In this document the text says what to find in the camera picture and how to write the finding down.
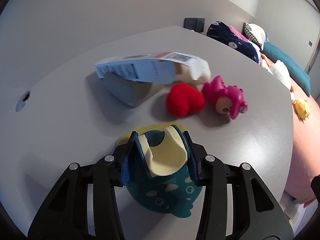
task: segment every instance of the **pink toy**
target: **pink toy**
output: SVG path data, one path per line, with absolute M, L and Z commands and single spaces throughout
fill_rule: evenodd
M 248 104 L 243 99 L 243 91 L 237 86 L 226 87 L 221 76 L 216 76 L 210 83 L 206 82 L 202 88 L 203 95 L 216 106 L 219 114 L 230 113 L 231 119 L 248 110 Z

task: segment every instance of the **table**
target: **table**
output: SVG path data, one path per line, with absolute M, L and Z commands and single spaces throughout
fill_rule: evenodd
M 239 52 L 172 26 L 113 41 L 73 58 L 30 88 L 31 96 L 20 112 L 12 105 L 10 112 L 1 116 L 0 199 L 23 233 L 70 163 L 95 163 L 112 153 L 116 140 L 127 131 L 175 120 L 164 106 L 168 89 L 130 108 L 103 88 L 93 68 L 105 57 L 162 51 L 199 56 L 208 61 L 213 77 L 221 75 L 226 85 L 244 90 L 249 109 L 234 121 L 206 106 L 199 114 L 177 122 L 186 127 L 195 143 L 224 163 L 250 163 L 280 200 L 292 154 L 289 91 Z M 127 240 L 195 239 L 204 191 L 187 219 L 145 210 L 125 188 L 118 189 L 116 197 Z M 228 218 L 229 233 L 231 226 Z

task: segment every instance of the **yellow chick plush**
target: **yellow chick plush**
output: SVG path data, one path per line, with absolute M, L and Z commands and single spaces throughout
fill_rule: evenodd
M 306 119 L 309 117 L 310 108 L 306 100 L 296 99 L 292 102 L 295 112 L 300 119 Z

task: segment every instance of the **orange bedding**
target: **orange bedding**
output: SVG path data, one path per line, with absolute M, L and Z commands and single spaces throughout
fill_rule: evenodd
M 291 79 L 296 99 L 305 99 L 310 107 L 309 118 L 300 121 L 293 112 L 293 150 L 285 191 L 301 204 L 315 198 L 311 181 L 320 174 L 320 108 L 316 101 L 304 93 Z

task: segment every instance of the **red plush heart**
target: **red plush heart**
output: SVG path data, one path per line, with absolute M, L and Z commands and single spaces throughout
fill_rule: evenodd
M 198 90 L 183 83 L 174 85 L 165 100 L 167 111 L 175 117 L 199 113 L 204 103 L 204 96 Z

